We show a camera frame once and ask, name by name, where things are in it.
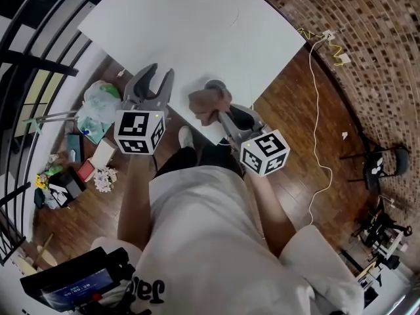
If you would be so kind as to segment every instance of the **yellow cable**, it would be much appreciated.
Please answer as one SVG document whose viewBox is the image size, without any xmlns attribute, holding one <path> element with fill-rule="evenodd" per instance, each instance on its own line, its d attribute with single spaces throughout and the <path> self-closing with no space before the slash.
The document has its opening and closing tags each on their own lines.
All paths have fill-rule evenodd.
<svg viewBox="0 0 420 315">
<path fill-rule="evenodd" d="M 299 29 L 297 30 L 297 32 L 298 32 L 299 34 L 301 34 L 301 35 L 302 35 L 302 33 L 303 33 L 303 35 L 306 37 L 306 39 L 307 39 L 307 40 L 309 40 L 309 39 L 310 39 L 310 36 L 311 36 L 311 35 L 316 36 L 316 37 L 319 37 L 319 38 L 323 38 L 323 37 L 325 37 L 325 35 L 324 35 L 324 34 L 322 34 L 322 35 L 317 35 L 317 34 L 315 34 L 315 33 L 312 33 L 311 31 L 305 30 L 305 29 L 303 29 L 303 28 L 299 28 Z M 341 53 L 341 51 L 342 51 L 342 49 L 343 49 L 343 48 L 342 48 L 342 46 L 332 44 L 332 43 L 331 43 L 331 40 L 329 40 L 329 41 L 328 41 L 328 45 L 329 45 L 330 47 L 335 47 L 335 48 L 338 48 L 338 51 L 337 51 L 337 52 L 333 55 L 333 57 L 334 57 L 334 58 L 339 58 L 339 59 L 341 59 L 340 57 L 338 57 L 338 54 L 339 54 L 339 53 Z M 335 66 L 343 66 L 343 65 L 344 65 L 343 60 L 341 60 L 341 63 L 334 63 L 334 65 L 335 65 Z"/>
</svg>

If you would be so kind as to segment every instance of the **digital display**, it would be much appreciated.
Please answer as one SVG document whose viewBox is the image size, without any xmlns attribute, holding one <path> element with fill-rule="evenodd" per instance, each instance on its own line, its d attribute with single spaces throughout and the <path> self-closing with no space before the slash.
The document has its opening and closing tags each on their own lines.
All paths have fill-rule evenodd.
<svg viewBox="0 0 420 315">
<path fill-rule="evenodd" d="M 69 306 L 79 306 L 92 300 L 92 295 L 112 284 L 113 281 L 104 268 L 72 285 L 56 291 L 42 290 L 45 300 L 57 311 L 65 311 Z"/>
</svg>

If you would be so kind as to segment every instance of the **white plastic bag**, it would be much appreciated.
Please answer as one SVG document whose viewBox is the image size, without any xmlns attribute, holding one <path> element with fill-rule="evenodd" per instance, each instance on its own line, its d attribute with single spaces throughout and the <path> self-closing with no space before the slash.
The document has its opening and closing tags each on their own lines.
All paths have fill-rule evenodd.
<svg viewBox="0 0 420 315">
<path fill-rule="evenodd" d="M 118 90 L 112 84 L 96 81 L 86 90 L 83 98 L 85 100 L 77 113 L 77 122 L 87 117 L 107 124 L 116 120 L 116 112 L 121 109 L 121 99 Z"/>
</svg>

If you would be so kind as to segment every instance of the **person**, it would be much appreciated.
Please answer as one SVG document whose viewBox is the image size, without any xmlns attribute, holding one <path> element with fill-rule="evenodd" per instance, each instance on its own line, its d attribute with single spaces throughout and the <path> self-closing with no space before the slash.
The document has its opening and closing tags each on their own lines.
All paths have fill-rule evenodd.
<svg viewBox="0 0 420 315">
<path fill-rule="evenodd" d="M 314 226 L 296 232 L 266 177 L 248 173 L 263 239 L 230 147 L 205 146 L 198 160 L 191 130 L 178 135 L 152 180 L 150 158 L 130 160 L 118 239 L 93 248 L 123 247 L 136 272 L 102 304 L 125 293 L 144 315 L 362 313 L 353 275 Z"/>
</svg>

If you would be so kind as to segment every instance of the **white table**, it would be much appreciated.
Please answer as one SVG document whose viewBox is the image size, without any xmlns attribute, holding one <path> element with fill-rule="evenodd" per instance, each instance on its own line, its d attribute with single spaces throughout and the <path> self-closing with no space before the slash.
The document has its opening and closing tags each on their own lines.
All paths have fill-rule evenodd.
<svg viewBox="0 0 420 315">
<path fill-rule="evenodd" d="M 188 95 L 216 78 L 251 106 L 304 43 L 263 0 L 103 0 L 79 29 L 133 75 L 158 63 L 153 91 L 173 68 L 169 105 L 215 144 L 221 125 L 202 127 Z"/>
</svg>

